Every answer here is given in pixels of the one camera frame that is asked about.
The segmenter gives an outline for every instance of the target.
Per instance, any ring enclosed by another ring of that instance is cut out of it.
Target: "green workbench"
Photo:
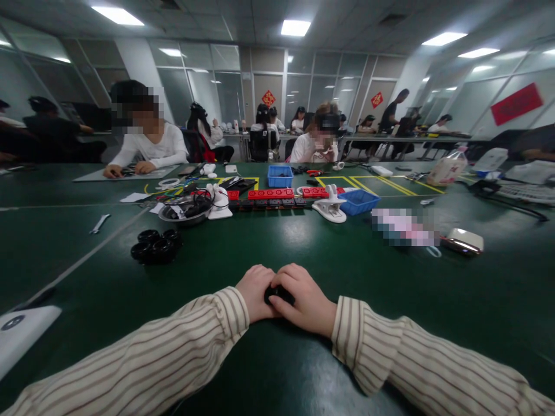
[[[395,171],[396,163],[382,165]],[[413,164],[418,171],[431,165]],[[458,184],[438,191],[398,171],[399,177],[386,182],[365,169],[345,168],[321,177],[321,183],[369,189],[382,197],[381,208],[423,210],[420,200],[436,196],[424,210],[438,230],[457,226],[482,235],[484,254],[467,259],[442,249],[437,259],[423,248],[390,247],[372,231],[368,213],[333,224],[312,210],[279,210],[236,213],[186,229],[175,262],[145,268],[129,254],[137,234],[163,231],[168,223],[119,200],[142,192],[145,184],[153,192],[158,180],[71,182],[97,169],[45,165],[0,177],[0,313],[64,277],[45,303],[62,308],[62,314],[0,381],[0,411],[26,385],[197,296],[235,285],[251,265],[277,270],[290,262],[306,267],[330,299],[352,296],[386,317],[407,315],[435,335],[516,368],[555,398],[553,221],[540,224]],[[242,176],[260,179],[261,189],[267,187],[267,170],[266,164],[238,164]],[[226,176],[221,166],[216,173]],[[293,186],[306,185],[306,179],[307,174],[295,176]],[[554,219],[550,210],[542,212]],[[90,235],[102,214],[112,217]],[[283,320],[257,323],[243,338],[214,380],[177,414],[416,412],[391,386],[365,397],[328,342]]]

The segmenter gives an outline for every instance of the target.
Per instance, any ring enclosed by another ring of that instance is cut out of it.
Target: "red banner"
[[[535,83],[524,87],[522,90],[508,96],[491,106],[491,113],[496,125],[506,122],[529,113],[543,105],[542,97],[539,95],[538,87]]]
[[[262,102],[270,108],[270,106],[276,101],[276,98],[272,94],[272,91],[266,91],[266,94],[262,97]]]
[[[372,97],[372,107],[376,108],[383,102],[383,95],[381,92],[378,92],[376,95]]]

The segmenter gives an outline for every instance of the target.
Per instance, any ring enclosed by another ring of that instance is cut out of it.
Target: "blue plastic basket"
[[[291,188],[293,185],[293,171],[290,166],[268,167],[268,186],[270,188]]]
[[[347,201],[339,205],[339,208],[350,216],[371,211],[382,200],[379,196],[364,190],[345,192],[339,194],[338,197]]]

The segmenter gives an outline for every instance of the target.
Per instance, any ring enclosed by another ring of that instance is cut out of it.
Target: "ceiling light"
[[[499,55],[497,57],[495,57],[494,59],[499,59],[502,61],[508,61],[511,59],[516,59],[516,58],[522,58],[523,56],[526,55],[526,51],[517,51],[517,52],[509,52],[507,54],[504,55]]]
[[[479,58],[484,55],[489,55],[490,53],[499,52],[499,49],[492,48],[480,48],[475,51],[470,51],[465,54],[459,55],[459,58]]]
[[[423,44],[428,46],[443,46],[444,44],[454,42],[457,39],[464,38],[466,35],[467,34],[460,34],[456,32],[445,32],[435,38],[426,40]]]
[[[116,22],[117,24],[127,25],[127,26],[144,26],[139,19],[133,16],[125,9],[120,8],[107,8],[107,7],[96,7],[92,6],[101,15],[107,17],[108,19]]]
[[[181,51],[179,49],[167,49],[167,48],[159,48],[159,49],[169,56],[173,56],[173,57],[181,56]]]
[[[491,68],[495,68],[495,67],[494,66],[489,66],[489,65],[477,66],[476,68],[474,68],[472,70],[472,72],[481,72],[483,70],[488,70],[488,69],[491,69]]]
[[[285,36],[304,36],[308,32],[310,22],[303,20],[284,20],[282,35]]]

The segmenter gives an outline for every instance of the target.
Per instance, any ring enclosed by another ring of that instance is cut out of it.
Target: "striped sleeve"
[[[26,387],[2,416],[158,415],[207,384],[249,328],[228,287]]]
[[[386,380],[428,415],[545,415],[555,403],[517,371],[426,332],[389,320],[360,300],[339,298],[333,354],[371,395]]]

